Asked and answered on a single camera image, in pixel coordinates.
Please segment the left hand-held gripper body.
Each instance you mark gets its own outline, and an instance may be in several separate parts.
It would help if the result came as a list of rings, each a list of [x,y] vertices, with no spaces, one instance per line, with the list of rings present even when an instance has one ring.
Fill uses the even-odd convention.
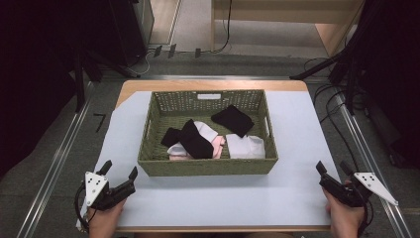
[[[134,183],[128,183],[128,180],[116,187],[109,187],[105,176],[91,172],[85,174],[85,189],[86,205],[101,211],[114,207],[136,191]]]

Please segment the person's left hand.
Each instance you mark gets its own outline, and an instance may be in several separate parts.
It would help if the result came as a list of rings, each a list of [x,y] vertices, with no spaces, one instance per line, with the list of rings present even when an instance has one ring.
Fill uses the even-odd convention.
[[[105,211],[88,208],[89,238],[112,238],[125,203],[122,200]]]

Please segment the dark cabinet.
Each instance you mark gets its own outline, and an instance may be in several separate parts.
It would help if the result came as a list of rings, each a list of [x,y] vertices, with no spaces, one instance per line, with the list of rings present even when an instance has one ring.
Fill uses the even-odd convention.
[[[151,0],[109,0],[118,32],[117,63],[129,65],[147,53],[155,22]]]

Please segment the black folded sock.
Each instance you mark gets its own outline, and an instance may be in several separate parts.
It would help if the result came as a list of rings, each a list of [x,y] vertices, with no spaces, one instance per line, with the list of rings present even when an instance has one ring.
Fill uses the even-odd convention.
[[[243,138],[255,125],[250,116],[240,111],[234,105],[211,116],[211,120],[229,129]]]

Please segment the black metal stand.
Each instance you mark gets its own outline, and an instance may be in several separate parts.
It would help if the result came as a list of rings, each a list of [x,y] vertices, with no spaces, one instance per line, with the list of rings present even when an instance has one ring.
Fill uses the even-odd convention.
[[[353,99],[358,72],[357,55],[360,53],[361,43],[370,23],[371,20],[369,19],[365,19],[362,23],[359,23],[355,33],[349,40],[349,43],[336,55],[328,59],[324,59],[320,63],[304,70],[301,73],[291,76],[290,79],[303,80],[310,75],[320,71],[321,69],[327,68],[331,64],[334,64],[335,66],[329,75],[329,80],[333,84],[338,84],[346,73],[349,75],[349,79],[346,85],[345,105],[350,114],[353,115]]]
[[[121,66],[111,62],[103,56],[100,56],[98,53],[88,51],[81,46],[74,48],[73,60],[76,92],[76,112],[80,112],[82,106],[87,102],[84,92],[85,86],[83,75],[86,73],[91,81],[100,82],[102,79],[102,74],[99,69],[99,64],[105,64],[112,70],[125,77],[137,77],[136,74],[128,72],[126,69],[123,69]]]

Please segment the black long sock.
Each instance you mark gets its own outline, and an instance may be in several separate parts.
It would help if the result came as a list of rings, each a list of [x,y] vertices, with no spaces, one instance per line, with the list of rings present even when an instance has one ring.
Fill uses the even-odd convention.
[[[168,147],[167,152],[172,157],[213,158],[212,144],[199,133],[192,119],[181,130],[169,127],[160,143]]]

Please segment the white folded sock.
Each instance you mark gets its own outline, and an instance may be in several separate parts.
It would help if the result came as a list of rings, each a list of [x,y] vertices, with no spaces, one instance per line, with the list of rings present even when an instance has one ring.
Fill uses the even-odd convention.
[[[239,137],[236,134],[226,136],[231,159],[264,159],[264,140],[258,136]]]

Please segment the pink sock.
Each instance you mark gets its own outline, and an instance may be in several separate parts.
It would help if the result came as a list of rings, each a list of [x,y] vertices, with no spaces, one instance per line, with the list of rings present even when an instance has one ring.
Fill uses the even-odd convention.
[[[226,139],[223,136],[216,136],[215,139],[211,142],[213,146],[213,159],[220,159],[222,152],[226,143]],[[193,157],[186,152],[183,146],[180,143],[177,143],[171,146],[167,153],[171,161],[181,161],[181,160],[192,160]]]

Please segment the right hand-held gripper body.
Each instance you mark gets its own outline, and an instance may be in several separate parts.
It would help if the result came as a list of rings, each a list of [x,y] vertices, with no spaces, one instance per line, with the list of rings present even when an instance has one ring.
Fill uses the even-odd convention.
[[[338,182],[327,173],[321,173],[320,185],[349,207],[364,206],[372,194],[378,195],[392,205],[398,204],[374,173],[352,174],[351,182],[348,184]]]

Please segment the green woven basket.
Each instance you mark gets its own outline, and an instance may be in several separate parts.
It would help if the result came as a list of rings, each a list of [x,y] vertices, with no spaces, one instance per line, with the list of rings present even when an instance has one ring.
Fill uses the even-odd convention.
[[[188,159],[172,161],[167,147],[161,143],[169,128],[180,129],[192,119],[207,124],[218,134],[231,131],[211,120],[211,117],[233,105],[248,115],[254,126],[247,133],[263,140],[265,155],[239,159],[227,148],[219,159]],[[278,160],[272,134],[265,92],[259,89],[213,91],[154,91],[138,163],[150,177],[266,175]]]

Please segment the metal floor rail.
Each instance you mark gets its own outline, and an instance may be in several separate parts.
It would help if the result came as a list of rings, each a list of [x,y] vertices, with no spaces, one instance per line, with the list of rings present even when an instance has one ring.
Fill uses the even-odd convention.
[[[59,147],[56,149],[51,166],[41,184],[41,187],[32,201],[31,207],[25,217],[25,220],[16,236],[16,238],[32,238],[39,221],[46,209],[46,206],[53,193],[53,189],[61,174],[63,166],[67,160],[68,154],[84,121],[88,108],[90,106],[91,98],[94,94],[96,84],[88,82],[85,87],[85,102],[81,109],[76,112],[72,121],[62,139]]]
[[[368,142],[366,141],[366,138],[362,132],[362,129],[360,128],[356,116],[351,115],[345,106],[345,92],[345,89],[334,86],[334,95],[331,97],[331,100],[335,100],[337,105],[333,109],[333,112],[340,112],[344,121],[346,122],[347,131],[352,136],[352,140],[356,148],[358,149],[361,161],[360,163],[358,163],[356,154],[352,151],[349,141],[339,129],[337,123],[332,119],[332,116],[328,115],[328,119],[336,129],[337,133],[342,138],[343,142],[346,145],[346,148],[351,154],[351,164],[354,165],[356,169],[365,168],[369,172],[373,172],[384,184],[384,186],[386,188],[389,188],[385,176],[382,174],[382,171],[375,160],[375,156],[372,153]],[[400,206],[392,205],[390,202],[387,202],[383,198],[379,198],[378,200],[380,201],[380,204],[388,217],[388,220],[390,222],[394,234],[396,235],[396,238],[414,238]]]

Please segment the wooden bench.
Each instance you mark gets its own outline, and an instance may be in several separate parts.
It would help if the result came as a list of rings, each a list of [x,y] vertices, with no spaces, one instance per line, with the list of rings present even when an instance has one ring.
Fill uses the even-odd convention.
[[[338,53],[366,0],[211,0],[211,49],[215,21],[312,23],[329,57]]]

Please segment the black angled hex key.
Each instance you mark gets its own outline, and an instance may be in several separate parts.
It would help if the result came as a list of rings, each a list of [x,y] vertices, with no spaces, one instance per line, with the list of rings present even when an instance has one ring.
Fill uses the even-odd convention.
[[[99,123],[98,123],[98,126],[97,126],[97,128],[95,129],[95,133],[98,133],[99,131],[100,131],[100,129],[101,129],[101,127],[102,127],[102,125],[103,125],[103,123],[104,123],[104,121],[105,121],[105,119],[106,119],[106,114],[104,114],[104,113],[93,113],[93,116],[94,117],[99,117],[100,118],[100,121],[99,121]]]

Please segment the light blue table mat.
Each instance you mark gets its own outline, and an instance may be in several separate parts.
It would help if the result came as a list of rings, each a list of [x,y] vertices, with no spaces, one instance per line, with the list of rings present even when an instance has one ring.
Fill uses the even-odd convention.
[[[329,227],[317,163],[338,173],[306,91],[266,95],[278,160],[265,176],[149,177],[139,172],[121,231]]]

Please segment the person's right hand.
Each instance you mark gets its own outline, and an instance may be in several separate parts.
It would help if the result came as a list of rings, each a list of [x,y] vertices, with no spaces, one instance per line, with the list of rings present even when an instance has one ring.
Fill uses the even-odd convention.
[[[333,238],[359,238],[359,228],[365,218],[362,207],[349,207],[323,188],[327,198],[325,209],[331,218]]]

